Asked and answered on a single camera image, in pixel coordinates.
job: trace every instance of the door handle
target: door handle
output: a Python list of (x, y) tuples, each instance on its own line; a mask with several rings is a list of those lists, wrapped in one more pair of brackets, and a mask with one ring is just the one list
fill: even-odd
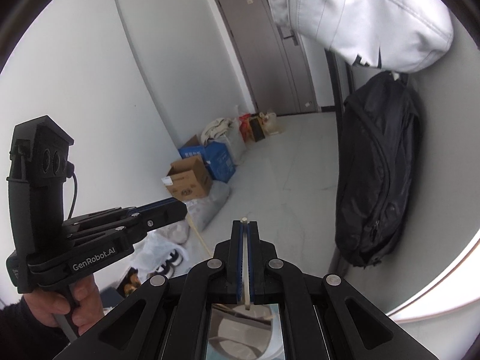
[(285, 30), (286, 28), (282, 28), (282, 27), (277, 26), (277, 29), (278, 29), (278, 33), (280, 34), (280, 38), (282, 38), (282, 40), (292, 39), (294, 46), (298, 46), (298, 45), (299, 45), (297, 36), (296, 36), (296, 34), (294, 33), (294, 31), (292, 31), (292, 30), (289, 29), (290, 35), (285, 36), (284, 30)]

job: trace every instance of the door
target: door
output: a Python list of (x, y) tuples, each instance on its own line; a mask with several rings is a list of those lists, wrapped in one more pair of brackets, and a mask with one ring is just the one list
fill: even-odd
[(315, 112), (310, 72), (297, 36), (278, 28), (267, 0), (218, 0), (259, 112)]

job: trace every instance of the white label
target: white label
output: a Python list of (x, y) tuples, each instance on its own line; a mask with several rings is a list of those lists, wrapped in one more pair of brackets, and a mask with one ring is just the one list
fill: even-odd
[(104, 250), (100, 254), (96, 254), (92, 257), (89, 257), (89, 258), (85, 259), (85, 261), (79, 262), (78, 264), (73, 264), (72, 268), (73, 268), (74, 271), (78, 271), (79, 269), (87, 268), (87, 266), (89, 266), (90, 264), (97, 263), (100, 260), (103, 260), (103, 259), (107, 258), (108, 256), (110, 256), (111, 254), (115, 254), (115, 253), (116, 253), (115, 248), (111, 247), (108, 251)]
[(164, 185), (173, 185), (172, 178), (170, 176), (163, 177), (162, 182)]

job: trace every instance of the black gripper frame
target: black gripper frame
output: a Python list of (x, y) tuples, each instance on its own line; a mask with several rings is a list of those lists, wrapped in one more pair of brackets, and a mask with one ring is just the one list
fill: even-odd
[(66, 220), (55, 247), (26, 256), (16, 252), (7, 259), (14, 285), (27, 277), (28, 287), (59, 291), (134, 252), (147, 232), (183, 220), (184, 203), (169, 198), (143, 207), (113, 208)]
[(208, 260), (187, 275), (146, 281), (56, 360), (205, 359), (212, 304), (239, 300), (244, 232), (250, 297), (279, 304), (287, 360), (437, 359), (345, 279), (303, 274), (283, 260), (272, 268), (277, 253), (260, 240), (257, 223), (234, 221), (231, 239), (215, 248), (221, 264)]

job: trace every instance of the black backpack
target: black backpack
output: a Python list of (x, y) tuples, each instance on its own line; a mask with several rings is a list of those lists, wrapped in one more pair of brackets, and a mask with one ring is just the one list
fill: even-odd
[(335, 242), (354, 266), (378, 264), (402, 233), (419, 146), (416, 96), (382, 72), (345, 100)]

